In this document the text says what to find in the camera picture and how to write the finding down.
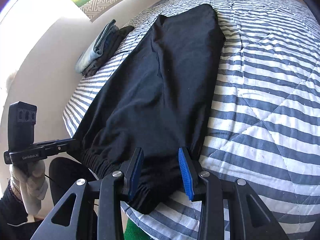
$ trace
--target metal screw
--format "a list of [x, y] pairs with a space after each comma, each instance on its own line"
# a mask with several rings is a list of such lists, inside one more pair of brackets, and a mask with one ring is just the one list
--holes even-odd
[[78, 179], [77, 180], [77, 185], [78, 186], [81, 186], [81, 185], [83, 185], [85, 183], [85, 179]]
[[237, 179], [237, 183], [240, 186], [244, 186], [247, 182], [244, 179]]
[[201, 171], [200, 176], [206, 178], [210, 176], [210, 173], [208, 171]]
[[113, 177], [120, 177], [122, 175], [122, 172], [121, 171], [114, 171], [113, 173], [112, 173], [112, 176]]

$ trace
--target blue gripper pad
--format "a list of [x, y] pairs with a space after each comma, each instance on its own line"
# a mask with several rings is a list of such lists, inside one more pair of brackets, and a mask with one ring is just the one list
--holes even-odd
[[132, 200], [132, 198], [137, 192], [138, 182], [141, 175], [142, 163], [144, 158], [143, 150], [141, 148], [136, 148], [136, 151], [139, 151], [139, 152], [137, 153], [137, 160], [134, 164], [132, 175], [130, 177], [130, 183], [129, 183], [130, 186], [129, 186], [129, 192], [128, 192], [129, 200]]
[[189, 165], [193, 165], [186, 148], [179, 149], [179, 166], [182, 175], [184, 190], [186, 195], [192, 201], [195, 193], [193, 192], [193, 180], [189, 170]]

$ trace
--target black cable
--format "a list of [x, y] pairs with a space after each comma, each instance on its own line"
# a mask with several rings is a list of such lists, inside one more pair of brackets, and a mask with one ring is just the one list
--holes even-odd
[[55, 182], [53, 179], [51, 179], [48, 175], [45, 174], [45, 176], [46, 176], [49, 180], [51, 180], [52, 182], [54, 182], [59, 188], [61, 188], [61, 189], [63, 189], [63, 190], [66, 190], [66, 191], [68, 190], [68, 189], [63, 188], [61, 185], [59, 185], [57, 182]]

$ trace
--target gloved hand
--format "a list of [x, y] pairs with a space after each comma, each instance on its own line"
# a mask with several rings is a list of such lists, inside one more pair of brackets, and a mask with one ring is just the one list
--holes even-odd
[[28, 174], [25, 174], [16, 165], [10, 165], [10, 184], [15, 195], [17, 195], [17, 191], [21, 194], [26, 212], [30, 215], [36, 215], [41, 209], [41, 200], [44, 199], [48, 189], [48, 183], [44, 176], [45, 165], [43, 160], [26, 165]]

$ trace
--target striped bedspread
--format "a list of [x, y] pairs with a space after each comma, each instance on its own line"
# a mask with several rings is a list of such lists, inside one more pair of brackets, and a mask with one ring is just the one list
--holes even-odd
[[[320, 213], [320, 27], [296, 0], [161, 0], [131, 20], [136, 28], [115, 56], [81, 80], [63, 113], [66, 127], [72, 136], [159, 14], [204, 3], [217, 11], [226, 42], [200, 163], [219, 178], [246, 179], [289, 238], [303, 239]], [[184, 192], [150, 215], [122, 208], [153, 239], [197, 237], [201, 203]]]

